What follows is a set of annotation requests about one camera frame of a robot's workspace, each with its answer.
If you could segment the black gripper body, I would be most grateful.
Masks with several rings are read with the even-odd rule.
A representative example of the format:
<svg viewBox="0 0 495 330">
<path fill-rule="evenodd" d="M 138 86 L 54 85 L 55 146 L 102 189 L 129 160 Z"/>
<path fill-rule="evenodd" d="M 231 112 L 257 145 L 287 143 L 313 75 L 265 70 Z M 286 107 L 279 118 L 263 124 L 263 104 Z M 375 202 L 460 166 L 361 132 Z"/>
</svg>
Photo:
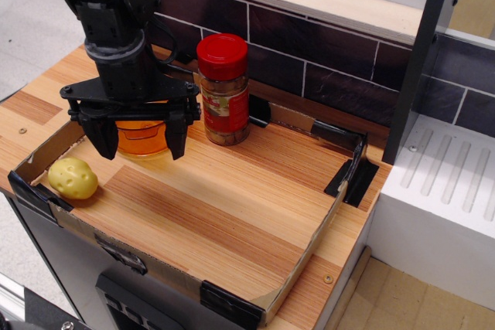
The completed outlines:
<svg viewBox="0 0 495 330">
<path fill-rule="evenodd" d="M 98 76 L 60 90 L 73 121 L 87 127 L 163 121 L 173 129 L 187 129 L 200 119 L 199 87 L 165 75 L 146 39 L 133 38 L 123 45 L 85 39 L 84 48 Z"/>
</svg>

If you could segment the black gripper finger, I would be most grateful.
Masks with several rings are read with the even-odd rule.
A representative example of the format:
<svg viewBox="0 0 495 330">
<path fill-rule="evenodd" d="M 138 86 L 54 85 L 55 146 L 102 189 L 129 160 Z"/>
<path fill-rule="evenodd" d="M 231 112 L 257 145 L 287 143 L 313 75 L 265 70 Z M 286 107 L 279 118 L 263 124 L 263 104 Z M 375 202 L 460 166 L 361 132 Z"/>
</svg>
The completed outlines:
<svg viewBox="0 0 495 330">
<path fill-rule="evenodd" d="M 80 123 L 85 135 L 97 152 L 108 160 L 113 160 L 118 150 L 118 129 L 113 121 L 82 120 Z"/>
<path fill-rule="evenodd" d="M 172 112 L 166 121 L 166 143 L 171 151 L 172 159 L 184 156 L 187 138 L 186 117 L 182 112 Z"/>
</svg>

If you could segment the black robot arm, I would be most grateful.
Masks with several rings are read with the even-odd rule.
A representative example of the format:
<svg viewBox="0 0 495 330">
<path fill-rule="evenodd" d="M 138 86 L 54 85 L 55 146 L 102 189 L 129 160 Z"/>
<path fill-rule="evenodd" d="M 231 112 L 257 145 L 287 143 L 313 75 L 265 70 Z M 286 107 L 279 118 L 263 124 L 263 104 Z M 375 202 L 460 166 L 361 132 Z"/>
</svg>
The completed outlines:
<svg viewBox="0 0 495 330">
<path fill-rule="evenodd" d="M 68 114 L 107 159 L 115 157 L 119 121 L 162 121 L 172 157 L 184 155 L 187 131 L 200 119 L 194 83 L 165 74 L 146 39 L 159 0 L 65 0 L 81 22 L 99 76 L 61 89 Z"/>
</svg>

